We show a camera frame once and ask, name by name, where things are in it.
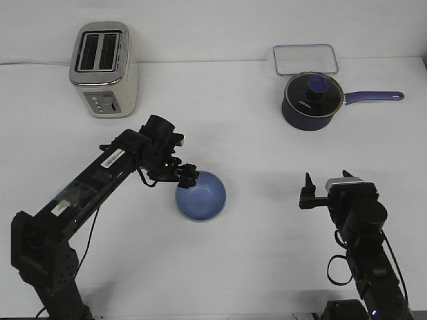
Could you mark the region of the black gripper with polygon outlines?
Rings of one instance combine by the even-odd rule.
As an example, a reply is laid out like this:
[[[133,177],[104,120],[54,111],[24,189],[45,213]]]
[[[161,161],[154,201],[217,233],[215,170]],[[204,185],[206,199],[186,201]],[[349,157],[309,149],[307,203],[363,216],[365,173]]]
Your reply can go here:
[[[182,160],[172,157],[165,161],[159,168],[147,172],[152,181],[178,182],[177,186],[184,189],[196,186],[199,171],[193,164],[181,165]]]
[[[344,178],[353,178],[354,176],[346,171],[342,170]],[[316,197],[315,196],[316,186],[312,182],[312,178],[308,172],[305,173],[305,185],[300,192],[300,200],[298,206],[300,209],[313,209],[315,207],[327,207],[330,204],[330,198],[327,196]]]

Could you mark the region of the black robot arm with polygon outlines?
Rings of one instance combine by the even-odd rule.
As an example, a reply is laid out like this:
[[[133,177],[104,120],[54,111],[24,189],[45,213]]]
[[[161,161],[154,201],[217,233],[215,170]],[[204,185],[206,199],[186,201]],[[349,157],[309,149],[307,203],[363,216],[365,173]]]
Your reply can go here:
[[[91,319],[75,277],[79,258],[69,240],[133,172],[141,180],[190,188],[196,166],[174,157],[184,136],[169,121],[151,115],[139,131],[126,129],[101,155],[36,215],[20,211],[11,222],[11,264],[34,288],[50,319]]]
[[[310,175],[300,193],[300,209],[327,207],[341,256],[350,269],[359,299],[328,301],[320,319],[413,319],[402,273],[383,231],[386,208],[373,182],[342,172],[326,182],[327,195],[315,196]]]

